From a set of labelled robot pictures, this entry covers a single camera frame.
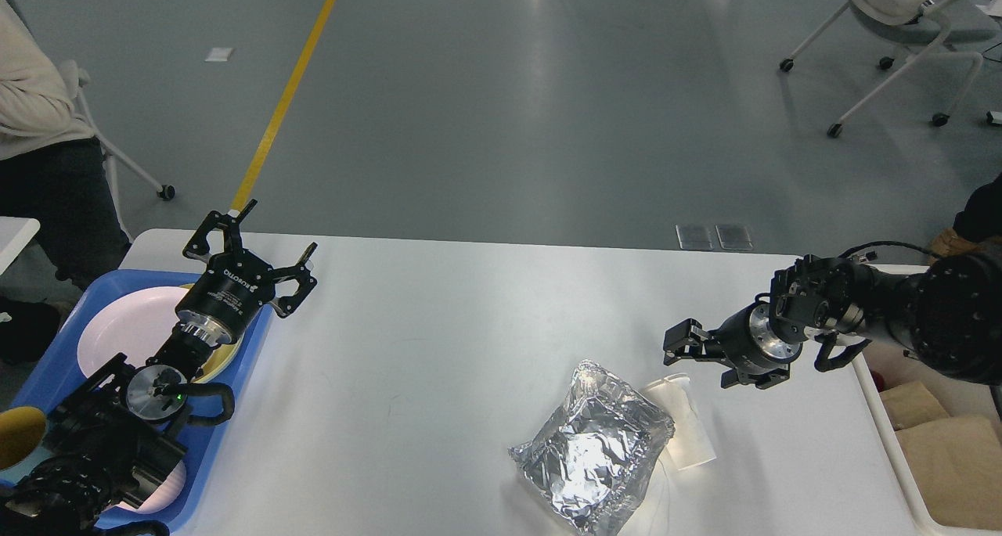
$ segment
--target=white plastic cup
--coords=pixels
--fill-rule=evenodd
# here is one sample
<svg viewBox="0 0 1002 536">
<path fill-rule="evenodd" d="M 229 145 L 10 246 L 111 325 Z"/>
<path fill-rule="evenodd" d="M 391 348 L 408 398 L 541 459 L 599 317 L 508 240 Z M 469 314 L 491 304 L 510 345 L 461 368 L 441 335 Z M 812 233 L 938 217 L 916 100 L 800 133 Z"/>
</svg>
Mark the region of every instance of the white plastic cup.
<svg viewBox="0 0 1002 536">
<path fill-rule="evenodd" d="M 674 374 L 652 382 L 640 390 L 643 397 L 658 405 L 675 422 L 675 435 L 664 451 L 676 469 L 683 470 L 716 459 L 713 443 L 689 398 L 689 377 Z"/>
</svg>

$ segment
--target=aluminum foil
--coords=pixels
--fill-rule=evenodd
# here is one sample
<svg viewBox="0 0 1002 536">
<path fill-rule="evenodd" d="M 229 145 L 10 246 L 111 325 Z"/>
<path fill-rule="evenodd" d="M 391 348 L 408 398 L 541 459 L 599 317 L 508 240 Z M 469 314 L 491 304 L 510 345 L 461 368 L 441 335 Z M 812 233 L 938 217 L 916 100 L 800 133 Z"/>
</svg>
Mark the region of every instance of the aluminum foil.
<svg viewBox="0 0 1002 536">
<path fill-rule="evenodd" d="M 539 434 L 508 453 L 579 534 L 614 536 L 643 501 L 657 457 L 674 432 L 661 408 L 586 360 Z"/>
</svg>

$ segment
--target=blue tray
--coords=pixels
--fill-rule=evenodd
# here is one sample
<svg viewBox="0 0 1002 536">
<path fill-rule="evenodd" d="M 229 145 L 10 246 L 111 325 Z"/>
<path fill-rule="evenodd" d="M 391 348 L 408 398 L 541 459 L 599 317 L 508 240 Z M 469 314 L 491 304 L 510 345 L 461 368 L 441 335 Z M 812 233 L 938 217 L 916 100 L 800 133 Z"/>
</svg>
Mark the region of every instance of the blue tray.
<svg viewBox="0 0 1002 536">
<path fill-rule="evenodd" d="M 77 342 L 80 340 L 80 334 L 83 334 L 83 330 L 90 323 L 90 319 L 108 304 L 127 294 L 147 288 L 192 284 L 198 277 L 199 275 L 149 271 L 114 271 L 100 277 L 84 293 L 76 309 L 45 352 L 45 356 L 14 398 L 11 407 L 29 405 L 41 409 L 47 415 L 83 383 L 85 378 L 76 363 Z M 272 308 L 267 306 L 258 314 L 244 332 L 243 342 L 232 362 L 229 362 L 229 366 L 212 380 L 232 388 L 237 411 L 240 392 L 254 369 L 272 315 Z M 189 401 L 195 415 L 214 416 L 220 409 L 214 400 Z M 215 427 L 185 427 L 181 430 L 177 440 L 188 449 L 183 459 L 187 468 L 187 478 L 177 500 L 163 510 L 149 515 L 140 515 L 117 507 L 111 508 L 101 514 L 97 521 L 98 528 L 112 528 L 137 520 L 158 520 L 167 525 L 171 531 L 180 528 L 191 517 L 198 504 L 212 461 L 215 460 L 215 453 L 226 432 L 226 425 L 228 423 Z"/>
</svg>

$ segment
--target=person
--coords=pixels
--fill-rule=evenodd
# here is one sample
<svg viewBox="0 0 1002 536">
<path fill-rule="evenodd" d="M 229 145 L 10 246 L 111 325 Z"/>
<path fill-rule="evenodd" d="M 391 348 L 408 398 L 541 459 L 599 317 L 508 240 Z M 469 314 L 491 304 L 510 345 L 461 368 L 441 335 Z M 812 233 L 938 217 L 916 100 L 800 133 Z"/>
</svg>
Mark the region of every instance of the person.
<svg viewBox="0 0 1002 536">
<path fill-rule="evenodd" d="M 943 229 L 929 245 L 940 256 L 977 251 L 983 242 L 1002 243 L 1002 173 L 974 190 L 953 226 Z"/>
<path fill-rule="evenodd" d="M 129 247 L 94 131 L 75 116 L 66 84 L 8 0 L 0 0 L 0 215 L 38 219 L 35 236 L 81 291 Z M 47 304 L 0 297 L 0 359 L 33 362 L 60 326 Z"/>
</svg>

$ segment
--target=chair leg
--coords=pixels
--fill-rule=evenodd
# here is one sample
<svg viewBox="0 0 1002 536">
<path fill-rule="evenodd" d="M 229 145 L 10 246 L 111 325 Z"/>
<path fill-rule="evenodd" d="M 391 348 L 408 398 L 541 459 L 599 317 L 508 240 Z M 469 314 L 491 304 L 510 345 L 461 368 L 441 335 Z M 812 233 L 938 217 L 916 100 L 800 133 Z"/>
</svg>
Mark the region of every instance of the chair leg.
<svg viewBox="0 0 1002 536">
<path fill-rule="evenodd" d="M 110 155 L 114 155 L 114 157 L 118 158 L 118 160 L 124 162 L 128 169 L 131 169 L 131 171 L 135 172 L 140 178 L 146 180 L 149 185 L 153 186 L 156 194 L 160 196 L 161 199 L 168 200 L 174 197 L 173 186 L 165 186 L 158 182 L 157 179 L 150 176 L 145 169 L 142 169 L 138 162 L 129 158 L 128 155 L 120 150 L 120 148 L 116 147 L 114 143 L 101 134 L 101 131 L 97 129 L 97 123 L 94 123 L 93 116 L 90 115 L 90 106 L 87 105 L 87 99 L 83 96 L 83 90 L 78 91 L 76 98 L 80 104 L 80 110 L 83 113 L 84 118 L 87 120 L 87 123 L 89 123 L 90 128 L 94 130 L 94 136 L 96 136 L 97 140 L 101 142 L 101 146 L 104 147 L 105 151 L 107 151 Z"/>
<path fill-rule="evenodd" d="M 891 76 L 888 76 L 887 79 L 884 80 L 884 82 L 882 82 L 880 84 L 877 84 L 877 87 L 874 87 L 873 90 L 870 90 L 869 94 L 866 94 L 866 96 L 864 96 L 862 98 L 862 100 L 860 100 L 859 102 L 856 102 L 856 105 L 853 105 L 852 108 L 849 108 L 849 111 L 847 111 L 844 114 L 842 114 L 842 116 L 839 118 L 839 121 L 835 122 L 836 125 L 840 125 L 841 126 L 841 125 L 843 125 L 843 123 L 849 121 L 850 116 L 854 115 L 855 112 L 858 112 L 860 110 L 860 108 L 863 107 L 863 105 L 866 105 L 866 103 L 869 102 L 870 100 L 872 100 L 874 97 L 876 97 L 877 94 L 880 94 L 881 91 L 883 91 L 885 89 L 885 87 L 888 86 L 888 84 L 891 84 L 892 82 L 895 81 L 895 79 L 897 79 L 899 76 L 903 75 L 903 73 L 906 73 L 906 72 L 910 71 L 912 68 L 914 68 L 914 66 L 916 65 L 917 62 L 919 62 L 918 61 L 918 57 L 916 57 L 915 59 L 912 59 L 912 61 L 906 62 L 905 66 L 902 66 L 897 71 L 895 71 L 894 73 L 892 73 Z"/>
<path fill-rule="evenodd" d="M 971 84 L 974 83 L 974 78 L 978 76 L 981 72 L 981 65 L 984 64 L 985 58 L 981 56 L 981 52 L 951 52 L 951 54 L 946 55 L 944 58 L 950 59 L 970 59 L 970 68 L 967 68 L 967 76 L 964 77 L 964 83 L 960 86 L 960 90 L 957 91 L 957 96 L 953 98 L 953 103 L 946 110 L 946 115 L 951 116 L 953 112 L 957 111 L 957 105 L 960 105 L 961 100 L 967 94 L 967 90 L 971 89 Z"/>
<path fill-rule="evenodd" d="M 122 221 L 122 210 L 118 200 L 118 162 L 115 162 L 115 157 L 112 154 L 104 154 L 104 173 L 108 178 L 108 187 L 111 191 L 111 204 L 115 207 L 115 218 L 118 219 L 118 226 L 125 233 L 125 236 L 128 236 L 129 242 L 133 242 L 135 238 L 132 236 L 132 233 L 128 232 L 125 222 Z"/>
<path fill-rule="evenodd" d="M 849 108 L 849 111 L 842 114 L 842 116 L 839 118 L 839 121 L 835 122 L 829 128 L 830 137 L 838 137 L 838 133 L 841 132 L 843 123 L 848 121 L 850 116 L 855 114 L 855 112 L 858 112 L 860 108 L 863 107 L 863 105 L 865 105 L 867 102 L 876 97 L 877 94 L 880 94 L 881 91 L 885 89 L 885 87 L 888 87 L 888 84 L 891 84 L 892 82 L 897 80 L 899 76 L 903 75 L 903 73 L 906 73 L 915 68 L 915 65 L 919 64 L 919 62 L 922 61 L 924 58 L 927 58 L 928 55 L 930 55 L 931 52 L 933 52 L 934 48 L 938 48 L 941 46 L 943 41 L 945 41 L 946 37 L 949 36 L 950 34 L 950 22 L 948 19 L 945 18 L 945 16 L 937 16 L 936 18 L 930 18 L 930 19 L 934 20 L 934 22 L 937 22 L 941 27 L 940 33 L 937 34 L 935 39 L 933 39 L 933 41 L 931 41 L 929 45 L 924 47 L 922 51 L 919 51 L 918 54 L 909 57 L 909 60 L 905 62 L 905 66 L 902 66 L 895 73 L 892 73 L 891 76 L 888 76 L 887 79 L 884 80 L 884 82 L 877 84 L 877 87 L 874 87 L 874 89 L 870 91 L 869 94 L 866 94 L 866 96 L 864 96 L 862 100 L 857 102 L 856 105 L 853 105 L 852 108 Z"/>
<path fill-rule="evenodd" d="M 818 39 L 818 36 L 820 36 L 820 34 L 824 32 L 824 30 L 827 30 L 828 27 L 832 25 L 832 23 L 835 23 L 835 20 L 839 19 L 839 16 L 842 16 L 846 12 L 846 9 L 849 9 L 848 1 L 845 2 L 845 4 L 842 4 L 841 7 L 839 7 L 835 11 L 835 14 L 832 14 L 829 19 L 825 20 L 825 22 L 820 27 L 818 27 L 817 30 L 814 30 L 814 33 L 809 34 L 807 39 L 804 40 L 804 43 L 802 43 L 798 48 L 795 48 L 794 52 L 791 52 L 791 54 L 787 58 L 791 59 L 791 61 L 797 58 L 797 56 L 801 54 L 801 52 L 804 52 L 805 48 L 808 48 L 809 45 L 814 43 L 814 40 Z"/>
</svg>

